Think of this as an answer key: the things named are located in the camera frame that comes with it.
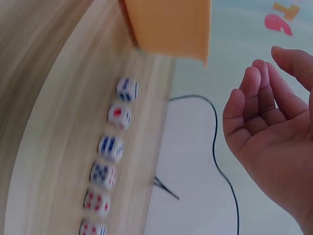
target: black wire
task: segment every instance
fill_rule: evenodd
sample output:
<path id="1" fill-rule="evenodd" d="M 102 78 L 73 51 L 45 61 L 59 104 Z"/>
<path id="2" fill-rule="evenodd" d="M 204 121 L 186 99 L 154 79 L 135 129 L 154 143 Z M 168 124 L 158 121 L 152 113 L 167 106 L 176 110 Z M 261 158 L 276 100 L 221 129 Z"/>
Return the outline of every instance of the black wire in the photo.
<path id="1" fill-rule="evenodd" d="M 213 144 L 212 144 L 212 154 L 213 154 L 213 160 L 214 160 L 214 163 L 215 163 L 215 166 L 217 168 L 217 170 L 219 171 L 219 173 L 224 177 L 224 179 L 227 181 L 227 183 L 229 184 L 230 186 L 230 189 L 231 189 L 231 192 L 233 193 L 233 196 L 234 196 L 234 200 L 235 200 L 235 204 L 236 204 L 236 210 L 237 210 L 237 235 L 239 235 L 239 206 L 238 206 L 238 201 L 237 201 L 237 198 L 236 198 L 236 194 L 235 194 L 235 191 L 234 191 L 234 188 L 233 186 L 231 185 L 229 179 L 226 177 L 226 175 L 221 171 L 221 169 L 219 168 L 217 162 L 216 162 L 216 157 L 215 157 L 215 141 L 216 141 L 216 136 L 217 136 L 217 130 L 218 130 L 218 118 L 217 118 L 217 112 L 216 112 L 216 109 L 213 105 L 213 103 L 208 100 L 206 97 L 204 96 L 201 96 L 201 95 L 197 95 L 197 94 L 190 94 L 190 95 L 183 95 L 183 96 L 178 96 L 178 97 L 174 97 L 174 98 L 171 98 L 169 101 L 172 102 L 172 101 L 175 101 L 175 100 L 180 100 L 180 99 L 187 99 L 187 98 L 199 98 L 199 99 L 203 99 L 204 101 L 206 101 L 207 103 L 209 103 L 213 110 L 214 110 L 214 114 L 215 114 L 215 122 L 216 122 L 216 126 L 215 126 L 215 134 L 214 134 L 214 139 L 213 139 Z"/>
<path id="2" fill-rule="evenodd" d="M 157 176 L 155 176 L 155 181 L 154 181 L 153 184 L 154 184 L 155 186 L 158 186 L 159 188 L 161 188 L 161 189 L 167 191 L 169 194 L 171 194 L 173 197 L 175 197 L 177 200 L 179 200 L 179 197 L 178 197 L 176 194 L 174 194 L 172 191 L 170 191 L 170 190 L 161 182 L 161 180 L 158 179 Z"/>

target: die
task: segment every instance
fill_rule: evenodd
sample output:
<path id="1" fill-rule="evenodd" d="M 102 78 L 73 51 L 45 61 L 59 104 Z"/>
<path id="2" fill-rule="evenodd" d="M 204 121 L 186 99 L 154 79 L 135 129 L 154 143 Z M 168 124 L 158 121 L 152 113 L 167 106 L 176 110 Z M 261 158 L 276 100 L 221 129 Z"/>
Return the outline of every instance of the die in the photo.
<path id="1" fill-rule="evenodd" d="M 98 146 L 100 157 L 113 163 L 118 163 L 122 159 L 123 150 L 124 142 L 116 136 L 103 136 Z"/>
<path id="2" fill-rule="evenodd" d="M 116 93 L 122 101 L 132 102 L 138 97 L 139 85 L 135 80 L 123 78 L 117 84 Z"/>
<path id="3" fill-rule="evenodd" d="M 132 121 L 132 110 L 122 104 L 113 104 L 109 110 L 108 121 L 121 130 L 128 129 Z"/>
<path id="4" fill-rule="evenodd" d="M 83 220 L 79 235 L 106 235 L 107 229 L 104 224 L 94 224 L 89 220 Z"/>
<path id="5" fill-rule="evenodd" d="M 90 181 L 106 190 L 112 190 L 116 181 L 115 166 L 95 163 L 90 172 Z"/>
<path id="6" fill-rule="evenodd" d="M 110 197 L 105 193 L 99 193 L 89 189 L 85 196 L 84 208 L 106 218 L 110 211 Z"/>

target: wooden surface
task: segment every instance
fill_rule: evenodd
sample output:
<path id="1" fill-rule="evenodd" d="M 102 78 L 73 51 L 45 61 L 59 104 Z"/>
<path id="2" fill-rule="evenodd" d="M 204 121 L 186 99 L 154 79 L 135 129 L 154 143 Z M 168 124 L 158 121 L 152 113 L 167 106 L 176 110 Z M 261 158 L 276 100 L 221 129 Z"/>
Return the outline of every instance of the wooden surface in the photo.
<path id="1" fill-rule="evenodd" d="M 1 2 L 0 24 L 0 235 L 78 234 L 104 133 L 126 149 L 110 215 L 91 217 L 141 234 L 174 60 L 134 48 L 115 0 Z M 141 91 L 117 132 L 106 119 L 122 76 Z"/>

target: white floor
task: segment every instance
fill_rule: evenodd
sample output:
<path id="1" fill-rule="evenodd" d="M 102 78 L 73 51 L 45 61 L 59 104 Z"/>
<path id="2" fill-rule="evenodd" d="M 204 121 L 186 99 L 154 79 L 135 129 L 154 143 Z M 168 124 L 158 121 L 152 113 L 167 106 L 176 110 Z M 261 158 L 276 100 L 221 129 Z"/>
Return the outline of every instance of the white floor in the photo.
<path id="1" fill-rule="evenodd" d="M 213 159 L 215 128 L 207 101 L 169 103 L 156 175 L 180 200 L 154 187 L 145 235 L 237 234 L 234 196 Z"/>

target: wood grain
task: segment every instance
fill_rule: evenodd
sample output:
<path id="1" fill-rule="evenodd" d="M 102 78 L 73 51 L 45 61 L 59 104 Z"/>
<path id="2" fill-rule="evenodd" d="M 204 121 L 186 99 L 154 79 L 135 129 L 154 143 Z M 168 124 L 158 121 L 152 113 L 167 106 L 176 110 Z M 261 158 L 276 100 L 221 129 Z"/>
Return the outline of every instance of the wood grain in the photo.
<path id="1" fill-rule="evenodd" d="M 118 1 L 1 4 L 0 234 L 74 235 L 83 217 L 110 235 L 141 234 L 175 61 L 134 48 Z M 107 112 L 123 76 L 141 90 L 121 132 Z M 126 150 L 100 220 L 82 204 L 104 133 L 120 135 Z"/>

